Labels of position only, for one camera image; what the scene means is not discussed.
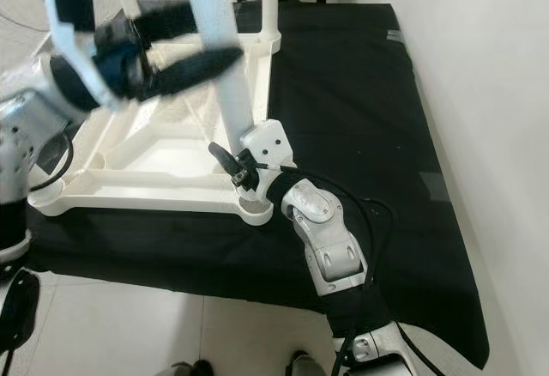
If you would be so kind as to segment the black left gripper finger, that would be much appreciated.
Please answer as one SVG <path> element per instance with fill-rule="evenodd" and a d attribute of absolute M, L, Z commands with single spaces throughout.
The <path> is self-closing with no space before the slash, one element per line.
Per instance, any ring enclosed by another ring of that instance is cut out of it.
<path fill-rule="evenodd" d="M 224 74 L 244 56 L 236 46 L 203 49 L 187 58 L 177 59 L 157 70 L 150 82 L 150 94 L 170 96 L 188 90 Z"/>
<path fill-rule="evenodd" d="M 161 4 L 135 16 L 130 22 L 144 42 L 168 41 L 197 32 L 195 12 L 189 2 Z"/>

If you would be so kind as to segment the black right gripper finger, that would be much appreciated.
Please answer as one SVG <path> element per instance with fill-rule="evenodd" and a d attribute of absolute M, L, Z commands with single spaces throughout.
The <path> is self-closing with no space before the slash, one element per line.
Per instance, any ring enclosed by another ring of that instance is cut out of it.
<path fill-rule="evenodd" d="M 232 153 L 215 142 L 208 145 L 208 152 L 217 160 L 217 164 L 231 179 L 244 179 L 244 165 Z"/>

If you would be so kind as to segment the white plastic table top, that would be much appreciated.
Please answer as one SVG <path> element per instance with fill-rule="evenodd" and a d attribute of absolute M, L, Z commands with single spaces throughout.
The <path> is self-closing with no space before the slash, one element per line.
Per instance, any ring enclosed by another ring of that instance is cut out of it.
<path fill-rule="evenodd" d="M 259 33 L 242 34 L 242 46 L 254 126 L 271 118 L 272 57 L 279 46 Z M 32 192 L 31 206 L 49 216 L 75 208 L 144 209 L 235 215 L 251 226 L 268 222 L 275 210 L 270 200 L 244 200 L 208 152 L 217 143 L 232 153 L 214 81 L 124 112 L 94 113 L 75 132 L 74 163 L 59 181 Z"/>

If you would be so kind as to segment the black tablecloth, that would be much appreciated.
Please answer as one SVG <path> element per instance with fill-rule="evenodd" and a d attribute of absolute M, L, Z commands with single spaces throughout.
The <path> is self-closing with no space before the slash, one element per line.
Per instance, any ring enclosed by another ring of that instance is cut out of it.
<path fill-rule="evenodd" d="M 361 198 L 388 204 L 395 233 L 377 281 L 401 324 L 428 331 L 475 368 L 491 346 L 454 204 L 432 201 L 420 173 L 442 173 L 407 46 L 389 4 L 282 4 L 269 114 L 294 157 Z M 126 209 L 28 212 L 30 261 L 100 281 L 322 311 L 305 252 L 281 216 Z"/>

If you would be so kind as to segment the grey right robot leg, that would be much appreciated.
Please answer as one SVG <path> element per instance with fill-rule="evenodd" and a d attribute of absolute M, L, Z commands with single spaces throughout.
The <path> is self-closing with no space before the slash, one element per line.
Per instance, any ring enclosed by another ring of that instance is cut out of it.
<path fill-rule="evenodd" d="M 329 376 L 324 367 L 304 351 L 294 352 L 285 368 L 285 376 Z"/>

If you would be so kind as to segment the grey robot leg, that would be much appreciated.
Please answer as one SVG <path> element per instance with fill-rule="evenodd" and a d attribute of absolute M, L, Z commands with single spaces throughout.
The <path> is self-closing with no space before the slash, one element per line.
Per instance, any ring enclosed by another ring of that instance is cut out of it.
<path fill-rule="evenodd" d="M 178 361 L 169 369 L 167 376 L 215 376 L 212 364 L 203 359 L 193 361 Z"/>
<path fill-rule="evenodd" d="M 329 376 L 324 367 L 304 351 L 294 352 L 285 368 L 285 376 Z"/>

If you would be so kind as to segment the grey left robot leg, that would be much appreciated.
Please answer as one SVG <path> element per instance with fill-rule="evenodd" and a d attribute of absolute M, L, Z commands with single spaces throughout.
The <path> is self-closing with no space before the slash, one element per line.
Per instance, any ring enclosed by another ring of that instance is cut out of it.
<path fill-rule="evenodd" d="M 215 376 L 212 364 L 203 359 L 193 361 L 178 361 L 169 369 L 167 376 Z"/>

